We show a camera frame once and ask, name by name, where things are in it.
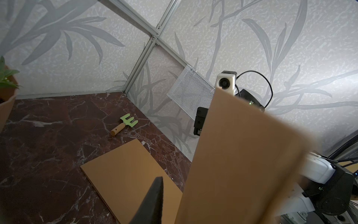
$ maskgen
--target wire mesh basket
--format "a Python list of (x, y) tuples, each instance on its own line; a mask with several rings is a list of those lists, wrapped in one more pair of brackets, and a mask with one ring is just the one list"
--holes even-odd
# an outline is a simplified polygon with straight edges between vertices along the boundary
[(214, 86), (197, 70), (187, 65), (167, 93), (186, 114), (195, 120), (198, 107), (209, 108)]

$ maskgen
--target dark red marble surface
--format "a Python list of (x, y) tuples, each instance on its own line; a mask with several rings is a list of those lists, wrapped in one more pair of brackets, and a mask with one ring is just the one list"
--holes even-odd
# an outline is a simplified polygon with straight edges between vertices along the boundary
[[(110, 136), (126, 113), (138, 124)], [(16, 100), (0, 134), (0, 223), (116, 223), (80, 165), (135, 138), (183, 190), (190, 161), (123, 93)]]

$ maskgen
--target camera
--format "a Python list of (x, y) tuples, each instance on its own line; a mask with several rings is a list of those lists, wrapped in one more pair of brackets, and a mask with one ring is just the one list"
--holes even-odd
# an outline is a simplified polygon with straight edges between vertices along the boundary
[(215, 88), (221, 87), (222, 90), (228, 92), (231, 95), (235, 95), (236, 76), (237, 76), (237, 72), (222, 71), (216, 77)]

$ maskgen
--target brown cardboard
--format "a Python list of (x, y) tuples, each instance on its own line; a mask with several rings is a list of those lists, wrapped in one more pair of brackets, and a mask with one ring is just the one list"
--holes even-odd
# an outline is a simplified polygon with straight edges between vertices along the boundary
[[(340, 162), (338, 164), (341, 165), (341, 166), (344, 166), (344, 165), (347, 165), (347, 164), (350, 164), (350, 163), (352, 163), (352, 162), (351, 161), (346, 161), (346, 162)], [(358, 170), (358, 163), (352, 164), (350, 166), (346, 166), (345, 168), (347, 170), (351, 171), (352, 173), (354, 173), (355, 171)]]
[(216, 89), (175, 223), (272, 223), (310, 149), (301, 134)]
[(138, 139), (83, 164), (81, 168), (121, 224), (130, 222), (155, 177), (162, 176), (162, 223), (174, 223), (182, 192)]

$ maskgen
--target black cable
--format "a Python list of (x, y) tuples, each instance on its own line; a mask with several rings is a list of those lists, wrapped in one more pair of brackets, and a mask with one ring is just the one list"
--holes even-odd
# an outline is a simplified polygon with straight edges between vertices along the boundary
[(240, 94), (240, 90), (239, 90), (239, 87), (237, 87), (237, 85), (236, 85), (236, 83), (235, 83), (235, 87), (236, 87), (236, 89), (237, 89), (237, 94), (239, 95), (239, 97), (241, 97), (241, 94)]
[(356, 160), (356, 159), (358, 159), (358, 157), (353, 157), (353, 158), (348, 158), (348, 159), (339, 159), (338, 162), (339, 163), (340, 162), (347, 162), (347, 161), (352, 161), (353, 162), (353, 160)]
[(349, 164), (344, 165), (344, 166), (342, 166), (342, 167), (347, 167), (347, 166), (350, 166), (350, 165), (353, 165), (353, 164), (357, 164), (357, 163), (358, 163), (358, 161), (355, 161), (355, 162), (353, 162), (353, 163), (349, 163)]
[(327, 159), (327, 158), (325, 158), (325, 157), (322, 157), (322, 158), (323, 158), (323, 159), (325, 159), (325, 160), (330, 161), (331, 163), (338, 163), (338, 161), (337, 161), (337, 160)]
[(274, 96), (274, 92), (272, 91), (272, 86), (271, 86), (270, 82), (267, 80), (267, 78), (266, 78), (263, 74), (261, 74), (261, 73), (259, 73), (259, 72), (257, 72), (257, 71), (253, 71), (253, 70), (250, 70), (250, 71), (246, 71), (246, 72), (241, 73), (239, 76), (236, 77), (236, 80), (237, 80), (240, 76), (242, 76), (243, 74), (245, 74), (245, 73), (247, 73), (247, 72), (255, 72), (255, 73), (259, 74), (259, 75), (262, 76), (262, 77), (267, 81), (267, 83), (269, 84), (270, 90), (271, 90), (271, 98), (270, 98), (270, 100), (268, 101), (268, 103), (266, 104), (266, 106), (264, 106), (264, 108), (266, 108), (266, 107), (269, 105), (269, 103), (271, 102), (272, 97)]

